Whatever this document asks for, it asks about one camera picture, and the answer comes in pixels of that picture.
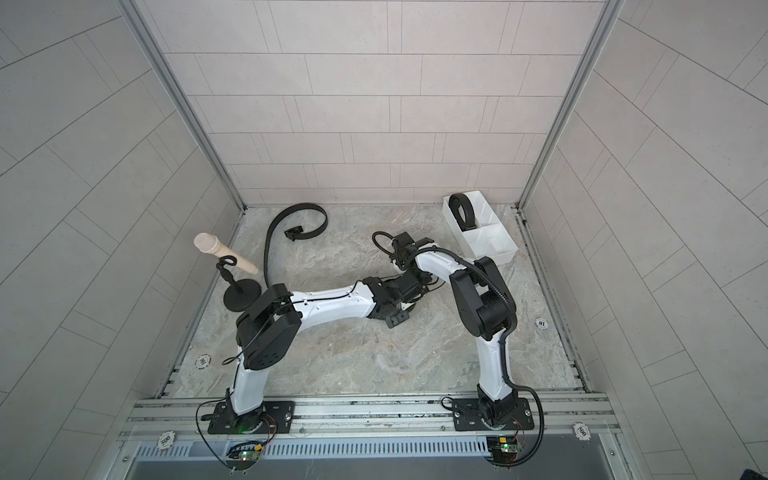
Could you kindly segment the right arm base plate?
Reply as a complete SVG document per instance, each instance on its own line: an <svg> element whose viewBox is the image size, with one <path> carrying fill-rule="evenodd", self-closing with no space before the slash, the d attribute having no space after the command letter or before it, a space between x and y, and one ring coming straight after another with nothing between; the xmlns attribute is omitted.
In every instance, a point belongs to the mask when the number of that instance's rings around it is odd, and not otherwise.
<svg viewBox="0 0 768 480"><path fill-rule="evenodd" d="M498 401L443 397L441 405L451 411L455 430L459 432L535 428L532 409L523 397L510 395Z"/></svg>

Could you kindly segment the long black belt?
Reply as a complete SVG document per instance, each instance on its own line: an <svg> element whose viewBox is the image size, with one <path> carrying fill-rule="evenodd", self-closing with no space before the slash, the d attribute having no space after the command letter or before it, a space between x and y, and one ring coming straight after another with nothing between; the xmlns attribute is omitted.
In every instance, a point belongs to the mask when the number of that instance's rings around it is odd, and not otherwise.
<svg viewBox="0 0 768 480"><path fill-rule="evenodd" d="M452 194L448 199L448 207L461 232L477 228L474 207L466 194Z"/></svg>

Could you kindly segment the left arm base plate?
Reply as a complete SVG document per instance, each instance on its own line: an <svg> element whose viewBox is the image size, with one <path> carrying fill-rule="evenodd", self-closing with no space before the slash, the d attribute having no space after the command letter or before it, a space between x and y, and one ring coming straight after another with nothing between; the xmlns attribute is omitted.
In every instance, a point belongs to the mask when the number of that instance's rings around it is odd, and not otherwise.
<svg viewBox="0 0 768 480"><path fill-rule="evenodd" d="M266 401L242 415L235 413L229 399L216 403L212 413L201 417L208 422L207 432L214 435L287 434L290 432L296 404L293 401Z"/></svg>

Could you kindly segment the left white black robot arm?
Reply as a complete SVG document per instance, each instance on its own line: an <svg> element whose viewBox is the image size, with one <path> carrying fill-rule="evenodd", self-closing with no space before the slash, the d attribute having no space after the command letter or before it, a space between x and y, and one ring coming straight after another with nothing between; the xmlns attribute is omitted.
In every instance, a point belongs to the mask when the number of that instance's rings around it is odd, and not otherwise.
<svg viewBox="0 0 768 480"><path fill-rule="evenodd" d="M380 320L393 328L409 318L409 309L429 292L430 282L428 274L402 273L318 292L271 286L236 321L237 369L228 405L237 416L262 408L269 369L285 357L301 331L352 318Z"/></svg>

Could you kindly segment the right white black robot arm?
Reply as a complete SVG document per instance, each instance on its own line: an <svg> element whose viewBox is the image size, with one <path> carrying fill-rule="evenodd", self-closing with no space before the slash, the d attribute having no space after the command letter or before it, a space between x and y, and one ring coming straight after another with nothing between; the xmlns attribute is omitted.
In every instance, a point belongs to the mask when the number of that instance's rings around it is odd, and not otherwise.
<svg viewBox="0 0 768 480"><path fill-rule="evenodd" d="M407 233L395 236L391 246L390 257L400 269L416 269L450 284L460 320L476 339L479 415L492 428L510 423L518 388L509 373L506 339L517 327L516 304L493 260L470 261Z"/></svg>

